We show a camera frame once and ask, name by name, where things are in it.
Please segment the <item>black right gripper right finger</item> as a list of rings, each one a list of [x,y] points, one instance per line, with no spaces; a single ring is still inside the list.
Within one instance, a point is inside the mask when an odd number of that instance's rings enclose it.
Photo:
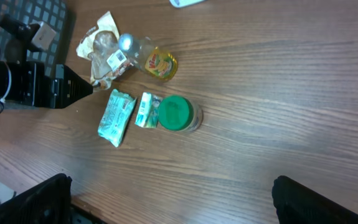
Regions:
[[[352,224],[358,214],[281,175],[271,191],[280,224]]]

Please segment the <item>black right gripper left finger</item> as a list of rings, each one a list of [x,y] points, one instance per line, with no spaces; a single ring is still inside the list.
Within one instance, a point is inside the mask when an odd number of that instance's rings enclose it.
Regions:
[[[0,223],[69,223],[72,179],[57,174],[0,205]]]

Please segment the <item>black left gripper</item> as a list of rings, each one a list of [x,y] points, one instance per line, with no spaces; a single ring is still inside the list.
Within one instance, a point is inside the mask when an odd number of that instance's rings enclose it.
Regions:
[[[53,80],[43,63],[0,61],[0,102],[62,109],[92,93],[93,86],[66,65],[56,65]]]

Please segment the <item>cream brown bread bag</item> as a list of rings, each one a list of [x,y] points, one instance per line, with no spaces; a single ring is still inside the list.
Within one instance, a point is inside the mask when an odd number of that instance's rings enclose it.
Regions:
[[[88,30],[76,48],[79,57],[92,62],[90,83],[96,91],[109,89],[113,80],[132,66],[119,49],[119,37],[111,12],[106,12],[97,20],[96,26]]]

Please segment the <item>light teal snack packet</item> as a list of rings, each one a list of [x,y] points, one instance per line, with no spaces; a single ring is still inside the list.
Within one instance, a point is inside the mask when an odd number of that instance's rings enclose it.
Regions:
[[[136,104],[136,98],[114,89],[98,126],[98,135],[118,147]]]

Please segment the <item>small teal white box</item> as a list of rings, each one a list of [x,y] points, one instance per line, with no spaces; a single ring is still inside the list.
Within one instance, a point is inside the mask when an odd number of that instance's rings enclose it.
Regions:
[[[136,116],[135,125],[141,128],[156,128],[158,125],[159,105],[163,98],[144,92]]]

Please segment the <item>yellow Vim dish soap bottle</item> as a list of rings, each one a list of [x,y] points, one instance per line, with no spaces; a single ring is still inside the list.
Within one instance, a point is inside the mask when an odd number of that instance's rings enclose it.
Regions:
[[[125,33],[118,39],[118,46],[138,70],[154,78],[167,81],[177,72],[178,62],[172,53],[147,37],[137,38]]]

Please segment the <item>green-capped white bottle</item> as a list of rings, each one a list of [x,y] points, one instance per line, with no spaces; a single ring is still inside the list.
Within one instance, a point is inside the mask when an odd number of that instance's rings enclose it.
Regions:
[[[178,95],[163,99],[158,113],[159,123],[170,131],[195,131],[203,120],[200,106]]]

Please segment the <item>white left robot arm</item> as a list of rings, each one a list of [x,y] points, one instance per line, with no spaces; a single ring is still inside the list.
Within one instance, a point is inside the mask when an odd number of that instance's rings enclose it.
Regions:
[[[68,66],[50,68],[27,59],[28,51],[42,51],[35,41],[45,39],[44,25],[26,25],[6,14],[0,27],[12,35],[6,48],[0,49],[0,103],[62,109],[93,93],[92,85]]]

